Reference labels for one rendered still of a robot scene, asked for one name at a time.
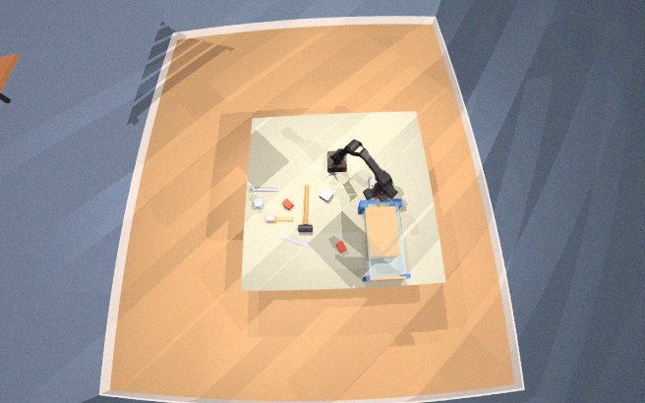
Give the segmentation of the black mallet with wooden handle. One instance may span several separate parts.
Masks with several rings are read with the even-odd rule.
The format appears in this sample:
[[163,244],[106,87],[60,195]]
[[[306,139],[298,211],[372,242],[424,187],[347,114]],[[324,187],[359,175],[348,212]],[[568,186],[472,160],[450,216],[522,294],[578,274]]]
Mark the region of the black mallet with wooden handle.
[[313,224],[308,224],[309,185],[305,185],[304,224],[298,224],[298,232],[313,232]]

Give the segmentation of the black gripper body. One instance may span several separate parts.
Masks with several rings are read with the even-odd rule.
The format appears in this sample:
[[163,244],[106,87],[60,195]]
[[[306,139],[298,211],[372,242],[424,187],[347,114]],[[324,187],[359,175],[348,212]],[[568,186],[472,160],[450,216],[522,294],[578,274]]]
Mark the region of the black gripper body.
[[366,200],[370,200],[370,199],[373,198],[373,196],[375,196],[377,193],[379,193],[381,191],[382,190],[379,190],[377,188],[377,183],[375,183],[374,189],[372,189],[372,190],[366,189],[366,190],[364,190],[363,194],[364,194]]

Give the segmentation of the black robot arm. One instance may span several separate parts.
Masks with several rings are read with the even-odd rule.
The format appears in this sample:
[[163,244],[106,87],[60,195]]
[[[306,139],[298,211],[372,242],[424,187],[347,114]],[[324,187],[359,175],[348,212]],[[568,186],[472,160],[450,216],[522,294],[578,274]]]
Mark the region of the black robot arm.
[[[363,150],[355,151],[357,148],[360,148],[360,147],[362,147]],[[353,140],[351,143],[347,144],[344,148],[339,147],[334,153],[330,155],[330,157],[333,159],[334,164],[342,164],[342,159],[348,155],[347,153],[353,156],[359,156],[363,158],[364,161],[367,163],[367,165],[374,172],[375,179],[378,181],[377,188],[379,190],[382,190],[381,192],[376,194],[376,196],[379,197],[381,202],[386,201],[388,198],[392,199],[398,193],[392,186],[390,186],[393,182],[389,173],[387,173],[385,170],[382,170],[377,165],[377,163],[371,157],[369,151],[366,148],[364,148],[363,144],[358,140]]]

